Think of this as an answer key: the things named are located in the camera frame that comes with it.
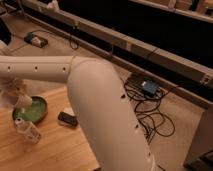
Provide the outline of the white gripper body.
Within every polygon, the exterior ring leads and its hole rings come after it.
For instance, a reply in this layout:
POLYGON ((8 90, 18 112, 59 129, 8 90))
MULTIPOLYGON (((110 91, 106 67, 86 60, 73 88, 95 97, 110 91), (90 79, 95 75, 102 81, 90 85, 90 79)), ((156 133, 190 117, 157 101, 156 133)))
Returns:
POLYGON ((26 95, 22 79, 0 78, 0 103, 4 107, 13 107, 20 95, 26 95))

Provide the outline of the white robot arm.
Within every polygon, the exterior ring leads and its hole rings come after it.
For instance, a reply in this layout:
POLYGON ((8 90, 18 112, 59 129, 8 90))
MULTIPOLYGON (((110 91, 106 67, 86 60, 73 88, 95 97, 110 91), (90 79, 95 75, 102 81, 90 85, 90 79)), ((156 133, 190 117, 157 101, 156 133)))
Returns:
POLYGON ((157 171, 113 65, 81 56, 0 56, 0 77, 61 82, 101 171, 157 171))

